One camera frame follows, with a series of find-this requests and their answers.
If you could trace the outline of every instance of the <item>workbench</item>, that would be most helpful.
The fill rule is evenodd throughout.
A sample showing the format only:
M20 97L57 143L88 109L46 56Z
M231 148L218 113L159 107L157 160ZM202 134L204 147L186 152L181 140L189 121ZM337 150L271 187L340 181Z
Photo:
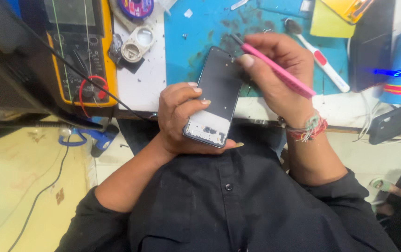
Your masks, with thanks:
M395 10L394 37L401 33L401 4ZM119 98L131 109L144 112L157 112L160 92L167 86L166 54L164 38L164 15L155 17L153 22L156 43L143 57L145 61L139 70L132 74L127 69L117 70ZM122 24L114 19L114 32L120 34L125 41L129 36ZM378 102L382 87L373 87L363 92L368 105L372 108ZM313 98L314 107L322 117L328 120L330 126L344 128L362 128L367 115L367 106L360 93L341 93L323 95ZM115 111L115 117L129 115L121 105ZM392 108L388 105L380 107L379 114L388 112ZM261 97L240 97L236 106L235 118L276 121L273 113Z

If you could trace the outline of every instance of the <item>black cable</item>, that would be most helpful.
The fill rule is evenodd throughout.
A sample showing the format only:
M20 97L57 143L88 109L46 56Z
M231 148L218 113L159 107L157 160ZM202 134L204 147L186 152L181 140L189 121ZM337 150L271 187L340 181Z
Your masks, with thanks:
M104 93L108 94L110 97L112 97L114 100L116 100L119 104L124 106L126 109L128 109L130 112L132 112L134 115L136 115L138 118L140 118L143 121L148 121L148 119L138 115L135 111L130 109L126 104L124 104L119 98L117 98L115 95L110 93L108 90L104 89L101 85L95 83L91 79L89 79L85 74L83 74L81 71L79 71L77 68L72 66L68 61L66 61L62 56L60 56L50 45L48 45L45 41L42 40L42 38L35 33L33 29L31 29L27 24L23 22L23 20L19 19L13 12L10 10L7 10L8 13L11 15L11 17L20 25L22 26L27 32L29 32L32 36L34 36L36 39L38 39L56 58L58 58L60 61L62 61L65 65L67 65L71 70L76 72L80 77L84 78L86 81L88 81L90 84L93 84L96 86L98 89L102 90Z
M58 175L58 177L56 178L56 180L55 180L51 185L45 187L45 189L43 189L42 191L39 192L39 194L37 194L37 196L36 196L35 199L34 199L34 202L32 203L32 207L31 207L31 210L29 211L28 217L26 217L26 221L25 221L25 224L23 225L22 231L20 232L20 234L18 235L17 239L15 240L15 242L13 243L13 245L10 247L10 249L9 249L7 252L11 252L11 250L12 250L12 249L16 246L16 244L18 243L18 240L20 240L20 238L22 237L23 232L24 232L25 229L26 229L26 225L28 224L29 218L31 217L32 211L34 210L35 203L37 202L37 199L39 198L40 194L41 194L42 192L45 192L45 190L47 190L48 188L52 187L52 186L59 180L60 175L62 174L63 161L65 161L66 155L68 154L68 149L69 149L69 146L66 147L65 155L64 155L63 158L62 158L61 168L60 168L60 170L59 170L59 175Z

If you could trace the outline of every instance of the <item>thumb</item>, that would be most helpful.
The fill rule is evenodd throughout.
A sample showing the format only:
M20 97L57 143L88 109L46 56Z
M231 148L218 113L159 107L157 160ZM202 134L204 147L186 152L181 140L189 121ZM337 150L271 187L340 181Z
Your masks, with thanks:
M279 80L272 68L260 58L244 54L237 61L261 89L274 83L274 80Z

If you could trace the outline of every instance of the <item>debris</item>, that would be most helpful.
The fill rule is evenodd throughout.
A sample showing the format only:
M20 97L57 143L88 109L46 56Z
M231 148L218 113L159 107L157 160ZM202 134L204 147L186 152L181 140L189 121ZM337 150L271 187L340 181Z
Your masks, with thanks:
M191 9L188 9L186 12L185 12L185 17L187 17L187 18L191 18L191 16L193 15L193 11L191 10Z

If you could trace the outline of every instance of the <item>digital display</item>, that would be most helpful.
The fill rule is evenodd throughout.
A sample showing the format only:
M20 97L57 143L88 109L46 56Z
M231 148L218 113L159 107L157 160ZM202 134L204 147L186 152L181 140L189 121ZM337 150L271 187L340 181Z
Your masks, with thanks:
M96 26L92 0L45 0L45 8L51 23Z

